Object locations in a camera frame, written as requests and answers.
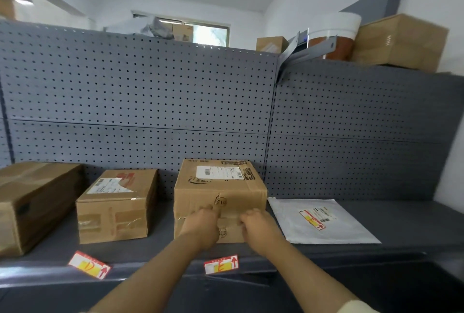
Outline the big cardboard box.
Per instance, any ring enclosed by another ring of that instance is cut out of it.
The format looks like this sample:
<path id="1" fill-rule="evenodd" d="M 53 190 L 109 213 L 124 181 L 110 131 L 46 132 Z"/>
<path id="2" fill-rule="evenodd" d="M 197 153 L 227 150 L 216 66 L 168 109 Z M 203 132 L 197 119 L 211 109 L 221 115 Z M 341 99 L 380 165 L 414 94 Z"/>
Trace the big cardboard box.
<path id="1" fill-rule="evenodd" d="M 405 14 L 362 25 L 351 61 L 435 73 L 449 29 Z"/>

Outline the narrow grey pegboard panel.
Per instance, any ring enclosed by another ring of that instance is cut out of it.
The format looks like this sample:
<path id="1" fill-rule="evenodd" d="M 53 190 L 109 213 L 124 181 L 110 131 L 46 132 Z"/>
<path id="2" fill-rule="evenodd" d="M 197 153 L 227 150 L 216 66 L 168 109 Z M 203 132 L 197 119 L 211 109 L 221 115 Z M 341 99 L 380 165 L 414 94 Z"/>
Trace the narrow grey pegboard panel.
<path id="1" fill-rule="evenodd" d="M 432 200 L 464 113 L 464 77 L 312 60 L 275 87 L 275 198 Z"/>

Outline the person's right forearm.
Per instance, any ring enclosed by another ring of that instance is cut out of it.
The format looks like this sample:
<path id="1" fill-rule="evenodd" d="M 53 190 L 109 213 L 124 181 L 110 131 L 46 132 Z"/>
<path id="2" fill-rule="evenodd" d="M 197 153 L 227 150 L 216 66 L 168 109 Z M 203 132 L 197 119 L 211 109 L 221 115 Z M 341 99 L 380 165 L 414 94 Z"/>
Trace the person's right forearm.
<path id="1" fill-rule="evenodd" d="M 339 313 L 357 297 L 286 240 L 265 242 L 255 251 L 281 274 L 304 313 Z"/>

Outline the grey metal shelf board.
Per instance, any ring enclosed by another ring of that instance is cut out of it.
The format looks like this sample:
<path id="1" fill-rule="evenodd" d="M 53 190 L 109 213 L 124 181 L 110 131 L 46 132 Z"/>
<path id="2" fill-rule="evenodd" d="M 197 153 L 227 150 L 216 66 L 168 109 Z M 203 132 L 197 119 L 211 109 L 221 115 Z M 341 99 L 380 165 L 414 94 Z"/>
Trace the grey metal shelf board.
<path id="1" fill-rule="evenodd" d="M 296 245 L 322 267 L 464 252 L 464 215 L 437 202 L 351 200 L 339 204 L 381 244 Z M 0 288 L 122 281 L 165 248 L 173 236 L 172 200 L 156 204 L 149 236 L 136 240 L 79 245 L 77 216 L 72 211 L 29 253 L 0 259 Z M 111 266 L 103 280 L 68 265 L 78 250 Z"/>

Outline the person's right hand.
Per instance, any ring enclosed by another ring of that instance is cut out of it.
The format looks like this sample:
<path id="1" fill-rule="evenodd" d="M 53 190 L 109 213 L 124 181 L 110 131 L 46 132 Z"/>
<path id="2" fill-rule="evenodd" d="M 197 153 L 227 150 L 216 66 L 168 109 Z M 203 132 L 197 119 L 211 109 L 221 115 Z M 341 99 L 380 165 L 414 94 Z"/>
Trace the person's right hand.
<path id="1" fill-rule="evenodd" d="M 266 210 L 262 211 L 264 225 L 260 228 L 245 228 L 241 223 L 243 237 L 253 251 L 272 260 L 278 250 L 285 245 L 286 239 L 274 218 Z"/>

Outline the window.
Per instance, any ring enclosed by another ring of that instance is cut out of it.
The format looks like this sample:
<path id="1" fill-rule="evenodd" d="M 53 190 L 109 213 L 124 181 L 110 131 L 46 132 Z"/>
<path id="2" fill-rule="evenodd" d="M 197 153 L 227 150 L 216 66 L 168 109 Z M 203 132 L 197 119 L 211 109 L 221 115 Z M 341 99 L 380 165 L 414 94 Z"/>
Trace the window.
<path id="1" fill-rule="evenodd" d="M 183 20 L 174 18 L 159 18 L 161 22 L 173 29 L 174 23 L 191 25 L 194 27 L 194 42 L 200 45 L 229 46 L 230 28 L 226 25 L 200 22 L 195 20 Z"/>

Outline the grey plastic parcel bag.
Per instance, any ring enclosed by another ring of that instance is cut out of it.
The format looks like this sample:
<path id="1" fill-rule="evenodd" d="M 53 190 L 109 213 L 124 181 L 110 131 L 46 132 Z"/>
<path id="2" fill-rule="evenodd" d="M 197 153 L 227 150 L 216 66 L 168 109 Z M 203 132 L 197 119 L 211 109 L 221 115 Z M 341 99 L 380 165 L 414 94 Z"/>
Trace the grey plastic parcel bag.
<path id="1" fill-rule="evenodd" d="M 310 46 L 308 32 L 298 32 L 289 42 L 288 47 L 277 58 L 276 73 L 280 74 L 292 64 L 319 58 L 335 51 L 338 36 L 326 37 L 321 42 Z"/>

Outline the white mailer envelope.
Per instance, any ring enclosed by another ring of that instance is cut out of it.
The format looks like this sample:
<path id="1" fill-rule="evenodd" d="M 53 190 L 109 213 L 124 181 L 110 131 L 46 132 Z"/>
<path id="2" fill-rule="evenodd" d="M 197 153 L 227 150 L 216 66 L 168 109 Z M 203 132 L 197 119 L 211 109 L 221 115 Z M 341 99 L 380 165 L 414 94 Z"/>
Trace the white mailer envelope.
<path id="1" fill-rule="evenodd" d="M 268 202 L 286 240 L 292 244 L 381 243 L 334 199 L 268 197 Z"/>

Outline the red yellow shelf label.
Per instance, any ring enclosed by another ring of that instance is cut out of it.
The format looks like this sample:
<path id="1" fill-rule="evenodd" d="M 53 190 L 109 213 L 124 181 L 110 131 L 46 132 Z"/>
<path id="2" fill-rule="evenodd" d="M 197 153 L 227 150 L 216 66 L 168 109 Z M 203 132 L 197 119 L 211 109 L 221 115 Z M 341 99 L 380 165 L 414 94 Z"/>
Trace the red yellow shelf label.
<path id="1" fill-rule="evenodd" d="M 108 275 L 112 266 L 103 263 L 81 251 L 76 251 L 69 260 L 68 265 L 98 280 L 103 280 Z"/>
<path id="2" fill-rule="evenodd" d="M 217 273 L 229 272 L 238 268 L 238 255 L 231 255 L 204 262 L 204 270 L 206 275 L 214 275 Z"/>

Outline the large plain cardboard box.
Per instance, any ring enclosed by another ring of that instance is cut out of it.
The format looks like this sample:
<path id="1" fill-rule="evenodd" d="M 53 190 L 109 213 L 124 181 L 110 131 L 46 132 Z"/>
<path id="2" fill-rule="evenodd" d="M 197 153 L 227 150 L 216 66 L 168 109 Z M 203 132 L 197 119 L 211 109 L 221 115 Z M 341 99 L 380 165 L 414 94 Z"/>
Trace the large plain cardboard box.
<path id="1" fill-rule="evenodd" d="M 23 256 L 73 210 L 84 165 L 21 162 L 0 169 L 0 258 Z"/>

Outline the cardboard box by window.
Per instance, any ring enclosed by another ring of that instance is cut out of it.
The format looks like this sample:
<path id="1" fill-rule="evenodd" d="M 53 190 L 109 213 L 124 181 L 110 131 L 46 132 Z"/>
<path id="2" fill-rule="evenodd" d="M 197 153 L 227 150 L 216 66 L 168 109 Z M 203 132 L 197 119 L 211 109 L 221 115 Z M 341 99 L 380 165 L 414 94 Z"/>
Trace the cardboard box by window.
<path id="1" fill-rule="evenodd" d="M 181 42 L 194 42 L 194 27 L 186 24 L 173 24 L 174 40 Z"/>

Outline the person's left forearm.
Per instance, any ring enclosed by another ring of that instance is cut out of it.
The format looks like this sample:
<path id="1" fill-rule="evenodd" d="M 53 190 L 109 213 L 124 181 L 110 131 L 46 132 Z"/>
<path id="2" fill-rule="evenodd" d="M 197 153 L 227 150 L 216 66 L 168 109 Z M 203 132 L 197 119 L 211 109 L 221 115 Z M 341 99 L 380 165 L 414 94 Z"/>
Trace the person's left forearm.
<path id="1" fill-rule="evenodd" d="M 198 235 L 181 235 L 87 313 L 163 313 L 175 286 L 201 248 Z"/>

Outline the taped cardboard box, red print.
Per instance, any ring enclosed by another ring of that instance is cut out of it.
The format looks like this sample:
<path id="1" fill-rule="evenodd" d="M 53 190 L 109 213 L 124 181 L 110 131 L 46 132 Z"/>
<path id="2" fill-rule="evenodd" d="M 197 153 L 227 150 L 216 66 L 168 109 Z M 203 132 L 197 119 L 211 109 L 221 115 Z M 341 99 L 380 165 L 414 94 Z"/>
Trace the taped cardboard box, red print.
<path id="1" fill-rule="evenodd" d="M 79 243 L 148 237 L 157 169 L 106 170 L 76 200 Z"/>

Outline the person's left hand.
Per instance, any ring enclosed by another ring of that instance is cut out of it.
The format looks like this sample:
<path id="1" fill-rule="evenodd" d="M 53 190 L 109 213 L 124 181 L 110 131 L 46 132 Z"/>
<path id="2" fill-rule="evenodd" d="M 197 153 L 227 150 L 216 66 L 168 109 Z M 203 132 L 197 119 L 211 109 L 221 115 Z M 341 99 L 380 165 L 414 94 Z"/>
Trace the person's left hand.
<path id="1" fill-rule="evenodd" d="M 206 251 L 219 239 L 218 220 L 203 220 L 196 210 L 184 219 L 179 237 L 190 238 L 198 250 Z"/>

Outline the crumpled grey mailer bag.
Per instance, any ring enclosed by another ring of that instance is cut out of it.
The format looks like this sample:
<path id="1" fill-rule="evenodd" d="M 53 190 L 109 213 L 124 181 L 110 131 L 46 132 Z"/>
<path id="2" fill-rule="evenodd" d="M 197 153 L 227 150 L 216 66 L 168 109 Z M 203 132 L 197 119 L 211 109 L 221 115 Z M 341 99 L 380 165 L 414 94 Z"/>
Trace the crumpled grey mailer bag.
<path id="1" fill-rule="evenodd" d="M 144 35 L 153 38 L 174 40 L 173 29 L 155 16 L 133 17 L 103 28 L 104 32 L 123 35 Z"/>

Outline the blurred brown cardboard box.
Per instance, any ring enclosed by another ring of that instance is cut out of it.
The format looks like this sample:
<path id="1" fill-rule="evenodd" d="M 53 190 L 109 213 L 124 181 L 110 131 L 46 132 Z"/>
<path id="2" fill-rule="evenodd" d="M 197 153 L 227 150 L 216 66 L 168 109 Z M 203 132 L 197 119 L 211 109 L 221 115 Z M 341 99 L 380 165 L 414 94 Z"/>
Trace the blurred brown cardboard box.
<path id="1" fill-rule="evenodd" d="M 15 20 L 15 0 L 0 0 L 0 20 Z"/>

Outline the cardboard box with handwritten marks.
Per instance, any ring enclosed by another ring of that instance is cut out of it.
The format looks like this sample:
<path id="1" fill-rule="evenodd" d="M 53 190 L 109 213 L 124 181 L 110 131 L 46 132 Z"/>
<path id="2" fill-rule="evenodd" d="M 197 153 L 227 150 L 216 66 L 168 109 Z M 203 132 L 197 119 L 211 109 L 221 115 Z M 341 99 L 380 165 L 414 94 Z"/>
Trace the cardboard box with handwritten marks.
<path id="1" fill-rule="evenodd" d="M 220 210 L 217 243 L 231 244 L 245 242 L 239 215 L 265 210 L 268 189 L 250 161 L 185 159 L 173 196 L 175 238 L 188 215 L 211 204 Z"/>

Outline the wide grey pegboard panel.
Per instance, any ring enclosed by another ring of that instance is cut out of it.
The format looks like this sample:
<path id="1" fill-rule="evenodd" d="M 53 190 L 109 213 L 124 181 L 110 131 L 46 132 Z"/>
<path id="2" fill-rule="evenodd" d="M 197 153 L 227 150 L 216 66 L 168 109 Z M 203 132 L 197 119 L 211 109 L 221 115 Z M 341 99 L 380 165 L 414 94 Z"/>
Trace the wide grey pegboard panel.
<path id="1" fill-rule="evenodd" d="M 276 56 L 0 21 L 0 95 L 15 162 L 158 169 L 248 160 L 264 175 Z"/>

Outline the white and brown round tub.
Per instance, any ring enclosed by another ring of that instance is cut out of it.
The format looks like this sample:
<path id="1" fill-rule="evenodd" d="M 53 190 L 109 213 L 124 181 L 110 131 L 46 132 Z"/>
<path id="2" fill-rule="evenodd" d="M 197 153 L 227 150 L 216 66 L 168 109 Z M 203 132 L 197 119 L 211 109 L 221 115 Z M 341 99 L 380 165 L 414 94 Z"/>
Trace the white and brown round tub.
<path id="1" fill-rule="evenodd" d="M 313 16 L 308 28 L 308 47 L 328 38 L 337 37 L 335 50 L 320 58 L 348 62 L 352 56 L 361 22 L 361 15 L 352 12 L 333 12 Z"/>

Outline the small cardboard box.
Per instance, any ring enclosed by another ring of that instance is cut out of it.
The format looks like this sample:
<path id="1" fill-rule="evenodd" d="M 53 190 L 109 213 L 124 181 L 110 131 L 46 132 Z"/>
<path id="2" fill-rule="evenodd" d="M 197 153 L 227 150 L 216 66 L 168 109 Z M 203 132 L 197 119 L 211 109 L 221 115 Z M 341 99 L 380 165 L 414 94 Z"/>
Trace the small cardboard box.
<path id="1" fill-rule="evenodd" d="M 288 41 L 283 36 L 260 37 L 257 38 L 255 51 L 281 54 L 287 49 L 288 45 Z"/>

